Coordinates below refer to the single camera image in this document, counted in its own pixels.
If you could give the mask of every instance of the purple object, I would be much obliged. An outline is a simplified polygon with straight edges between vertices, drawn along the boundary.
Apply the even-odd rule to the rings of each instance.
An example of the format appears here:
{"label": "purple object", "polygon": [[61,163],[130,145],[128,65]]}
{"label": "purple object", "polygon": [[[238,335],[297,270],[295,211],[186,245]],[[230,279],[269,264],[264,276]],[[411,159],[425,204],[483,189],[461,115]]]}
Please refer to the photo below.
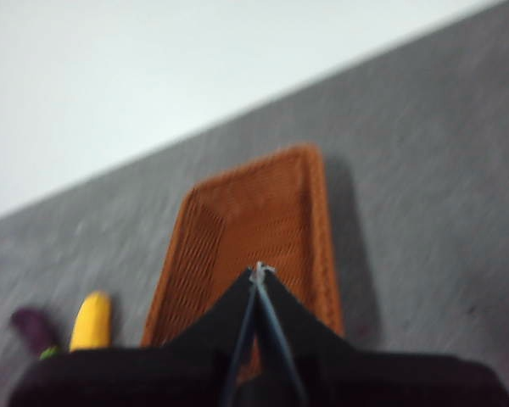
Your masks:
{"label": "purple object", "polygon": [[20,308],[11,315],[11,324],[36,356],[57,345],[51,324],[39,309]]}

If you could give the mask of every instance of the white wall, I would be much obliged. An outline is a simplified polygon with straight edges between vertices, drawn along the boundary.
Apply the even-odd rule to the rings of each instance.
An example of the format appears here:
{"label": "white wall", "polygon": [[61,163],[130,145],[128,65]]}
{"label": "white wall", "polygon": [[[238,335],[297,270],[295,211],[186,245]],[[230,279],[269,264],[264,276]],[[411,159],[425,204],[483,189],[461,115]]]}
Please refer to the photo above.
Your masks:
{"label": "white wall", "polygon": [[0,0],[0,216],[495,0]]}

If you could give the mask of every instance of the woven basket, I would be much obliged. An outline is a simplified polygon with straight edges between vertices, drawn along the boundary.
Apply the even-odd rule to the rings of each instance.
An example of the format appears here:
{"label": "woven basket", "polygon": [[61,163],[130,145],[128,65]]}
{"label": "woven basket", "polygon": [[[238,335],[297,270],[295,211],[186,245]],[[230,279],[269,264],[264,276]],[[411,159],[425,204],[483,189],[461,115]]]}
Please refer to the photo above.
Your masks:
{"label": "woven basket", "polygon": [[276,267],[298,300],[343,335],[317,147],[281,150],[203,181],[185,197],[142,346],[176,337],[257,260]]}

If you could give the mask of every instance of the yellow object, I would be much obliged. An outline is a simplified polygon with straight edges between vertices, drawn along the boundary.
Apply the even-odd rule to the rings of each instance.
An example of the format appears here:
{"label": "yellow object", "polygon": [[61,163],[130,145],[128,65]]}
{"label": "yellow object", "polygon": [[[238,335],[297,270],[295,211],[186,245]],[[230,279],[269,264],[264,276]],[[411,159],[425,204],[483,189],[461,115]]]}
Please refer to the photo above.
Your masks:
{"label": "yellow object", "polygon": [[83,301],[71,334],[70,352],[78,349],[107,348],[110,345],[111,300],[95,291]]}

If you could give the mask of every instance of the gray carpet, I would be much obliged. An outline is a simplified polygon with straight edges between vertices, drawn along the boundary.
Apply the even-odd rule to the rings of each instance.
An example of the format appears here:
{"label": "gray carpet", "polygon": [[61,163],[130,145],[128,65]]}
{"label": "gray carpet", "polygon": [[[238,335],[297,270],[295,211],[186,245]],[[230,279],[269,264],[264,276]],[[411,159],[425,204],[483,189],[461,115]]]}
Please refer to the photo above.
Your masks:
{"label": "gray carpet", "polygon": [[67,343],[101,288],[136,345],[185,192],[299,141],[326,157],[350,341],[480,360],[509,387],[506,3],[0,220],[0,405],[31,361],[15,307]]}

